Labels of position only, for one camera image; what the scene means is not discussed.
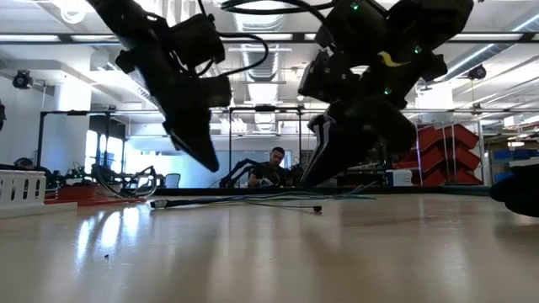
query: robotic arm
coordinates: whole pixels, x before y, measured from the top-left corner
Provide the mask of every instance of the robotic arm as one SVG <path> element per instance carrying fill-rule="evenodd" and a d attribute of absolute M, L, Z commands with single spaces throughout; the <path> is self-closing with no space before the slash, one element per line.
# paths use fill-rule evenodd
<path fill-rule="evenodd" d="M 241 173 L 239 173 L 236 177 L 233 177 L 238 170 L 242 169 L 245 165 L 247 164 L 251 164 L 249 165 L 248 167 L 244 168 L 242 170 Z M 246 173 L 250 172 L 251 170 L 253 170 L 253 168 L 256 168 L 256 167 L 260 167 L 262 169 L 265 169 L 265 166 L 262 165 L 261 163 L 259 162 L 256 162 L 256 161 L 253 161 L 251 159 L 243 159 L 242 161 L 236 163 L 236 166 L 234 167 L 234 169 L 232 171 L 230 171 L 230 173 L 225 176 L 225 178 L 222 178 L 221 181 L 219 182 L 219 187 L 222 188 L 222 189 L 225 189 L 225 188 L 233 188 L 234 187 L 234 184 L 236 184 L 236 182 Z"/>
<path fill-rule="evenodd" d="M 202 8 L 203 13 L 169 28 L 165 19 L 133 0 L 87 1 L 125 47 L 116 64 L 124 72 L 141 73 L 176 148 L 216 172 L 209 108 L 230 104 L 230 72 L 200 78 L 195 71 L 204 62 L 225 60 L 224 35 L 216 30 L 213 16 Z M 420 78 L 431 81 L 447 73 L 443 56 L 432 51 L 463 30 L 473 7 L 473 0 L 400 0 L 389 10 L 374 0 L 333 0 L 317 6 L 274 0 L 299 8 L 272 11 L 239 7 L 258 1 L 228 0 L 221 9 L 259 15 L 308 11 L 323 21 L 315 41 L 331 50 L 318 52 L 299 88 L 300 94 L 330 104 L 309 124 L 318 146 L 302 178 L 306 186 L 355 165 L 380 138 L 389 152 L 413 145 L 415 128 L 399 112 L 406 107 L 404 97 Z M 333 10 L 324 18 L 318 10 L 328 8 Z M 267 57 L 268 46 L 260 38 L 238 35 L 262 42 Z M 368 69 L 359 76 L 350 70 L 355 66 Z M 351 147 L 351 141 L 360 149 Z"/>

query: man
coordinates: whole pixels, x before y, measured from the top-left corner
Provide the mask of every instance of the man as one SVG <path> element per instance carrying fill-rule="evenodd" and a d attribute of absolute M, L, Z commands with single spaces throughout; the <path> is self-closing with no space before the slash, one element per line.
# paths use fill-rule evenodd
<path fill-rule="evenodd" d="M 249 175 L 248 186 L 256 188 L 260 186 L 263 179 L 269 180 L 275 186 L 283 186 L 286 181 L 285 169 L 280 167 L 280 163 L 285 158 L 285 150 L 282 147 L 274 148 L 269 155 L 269 162 L 264 162 L 261 167 L 253 169 Z"/>

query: chair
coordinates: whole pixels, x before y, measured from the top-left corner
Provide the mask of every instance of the chair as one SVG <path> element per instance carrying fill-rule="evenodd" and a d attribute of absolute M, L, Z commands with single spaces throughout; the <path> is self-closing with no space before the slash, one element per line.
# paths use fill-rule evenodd
<path fill-rule="evenodd" d="M 170 173 L 165 176 L 165 188 L 166 189 L 179 189 L 179 180 L 181 175 L 179 173 Z"/>

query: ceiling beam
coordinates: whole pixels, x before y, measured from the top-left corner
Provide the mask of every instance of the ceiling beam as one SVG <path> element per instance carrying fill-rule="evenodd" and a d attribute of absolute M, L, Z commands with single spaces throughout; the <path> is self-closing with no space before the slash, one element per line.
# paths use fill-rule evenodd
<path fill-rule="evenodd" d="M 313 32 L 252 33 L 272 44 L 316 44 Z M 448 44 L 538 44 L 539 32 L 465 32 L 448 40 Z M 244 44 L 251 40 L 242 38 L 223 39 L 224 44 Z M 88 33 L 1 33 L 0 45 L 121 45 L 111 34 Z"/>

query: wire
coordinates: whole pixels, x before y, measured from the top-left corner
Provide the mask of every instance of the wire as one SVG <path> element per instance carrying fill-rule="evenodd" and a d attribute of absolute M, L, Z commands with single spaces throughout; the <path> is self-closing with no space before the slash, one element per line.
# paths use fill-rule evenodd
<path fill-rule="evenodd" d="M 258 1 L 264 1 L 264 0 L 228 0 L 225 1 L 221 5 L 221 9 L 224 11 L 227 11 L 229 13 L 241 13 L 241 14 L 252 14 L 252 15 L 274 15 L 274 14 L 290 14 L 290 13 L 312 13 L 312 10 L 320 11 L 324 9 L 330 9 L 335 6 L 334 1 L 330 3 L 323 3 L 318 5 L 310 5 L 308 3 L 298 4 L 300 0 L 290 0 L 290 1 L 281 1 L 281 0 L 273 0 L 276 2 L 283 2 L 283 3 L 289 3 L 292 5 L 296 5 L 299 8 L 277 8 L 277 9 L 249 9 L 249 8 L 238 8 L 237 6 L 246 4 L 246 3 L 255 3 Z"/>
<path fill-rule="evenodd" d="M 376 199 L 367 196 L 360 195 L 360 192 L 368 189 L 370 186 L 374 185 L 376 182 L 367 184 L 366 186 L 360 185 L 357 188 L 349 191 L 344 194 L 336 195 L 323 195 L 317 194 L 308 191 L 291 191 L 281 194 L 269 194 L 269 195 L 243 195 L 243 196 L 234 196 L 234 197 L 223 197 L 223 198 L 201 198 L 201 199 L 178 199 L 178 200 L 157 200 L 152 202 L 153 208 L 167 208 L 181 205 L 197 205 L 197 204 L 231 204 L 231 203 L 245 203 L 251 205 L 260 205 L 260 206 L 271 206 L 271 207 L 280 207 L 280 208 L 312 208 L 316 205 L 266 205 L 259 202 L 267 201 L 298 201 L 298 200 L 327 200 L 327 199 Z"/>
<path fill-rule="evenodd" d="M 153 177 L 152 179 L 152 187 L 149 191 L 143 192 L 143 193 L 137 193 L 139 189 L 136 189 L 133 193 L 125 193 L 122 194 L 121 192 L 117 191 L 116 189 L 113 189 L 109 186 L 109 184 L 103 179 L 103 176 L 101 175 L 101 172 L 99 171 L 99 165 L 94 164 L 94 168 L 92 170 L 92 173 L 95 174 L 95 179 L 98 181 L 98 183 L 103 186 L 105 189 L 110 191 L 114 196 L 122 199 L 133 199 L 133 198 L 143 198 L 147 199 L 150 196 L 152 196 L 155 191 L 157 190 L 157 174 L 155 172 L 155 168 L 153 166 L 147 167 L 144 170 L 140 171 L 139 173 L 136 173 L 135 176 L 131 178 L 131 180 L 138 178 L 140 175 L 145 173 L 147 170 L 150 170 L 150 175 Z"/>
<path fill-rule="evenodd" d="M 262 63 L 264 63 L 264 61 L 266 61 L 266 59 L 270 55 L 269 54 L 270 53 L 270 48 L 268 47 L 268 44 L 266 43 L 266 41 L 264 41 L 264 39 L 258 37 L 257 35 L 247 34 L 247 33 L 236 33 L 236 34 L 219 33 L 219 36 L 221 36 L 222 38 L 249 38 L 249 39 L 258 41 L 264 47 L 264 56 L 262 57 L 262 59 L 256 61 L 255 63 L 253 63 L 253 64 L 251 64 L 249 66 L 241 67 L 241 68 L 238 68 L 238 69 L 235 69 L 235 70 L 232 70 L 232 71 L 228 71 L 228 72 L 223 72 L 221 74 L 222 76 L 230 76 L 232 74 L 239 73 L 239 72 L 245 72 L 245 71 L 248 71 L 248 70 L 250 70 L 252 68 L 260 66 L 260 65 L 262 65 Z"/>
<path fill-rule="evenodd" d="M 204 69 L 200 72 L 198 72 L 196 75 L 197 76 L 203 76 L 204 74 L 206 74 L 210 68 L 211 68 L 211 65 L 213 64 L 213 59 L 211 59 L 208 64 L 204 67 Z"/>
<path fill-rule="evenodd" d="M 313 6 L 313 5 L 311 5 L 309 3 L 306 3 L 305 1 L 302 1 L 302 0 L 270 0 L 270 1 L 275 1 L 275 2 L 279 2 L 279 3 L 288 3 L 288 4 L 291 4 L 291 5 L 295 5 L 298 8 L 279 8 L 279 9 L 237 8 L 237 6 L 242 5 L 242 4 L 256 3 L 256 2 L 260 2 L 260 1 L 265 1 L 265 0 L 228 0 L 228 1 L 225 1 L 221 5 L 221 9 L 226 11 L 226 12 L 229 12 L 229 13 L 242 13 L 242 14 L 251 14 L 251 15 L 274 15 L 274 14 L 304 13 L 304 12 L 310 13 L 322 23 L 323 30 L 328 35 L 329 39 L 331 39 L 332 43 L 330 45 L 328 45 L 329 49 L 331 51 L 333 51 L 333 52 L 336 51 L 336 47 L 334 45 L 335 44 L 335 39 L 334 39 L 333 35 L 331 34 L 331 32 L 329 31 L 329 29 L 325 26 L 326 17 L 324 17 L 319 12 L 319 10 L 321 10 L 321 9 L 327 9 L 327 8 L 334 7 L 335 3 L 331 2 L 331 3 L 324 3 L 324 4 L 319 4 L 319 5 L 314 5 Z"/>
<path fill-rule="evenodd" d="M 198 0 L 198 4 L 199 4 L 200 12 L 201 12 L 203 15 L 207 16 L 208 14 L 205 13 L 205 7 L 204 7 L 204 3 L 202 2 L 202 0 Z"/>

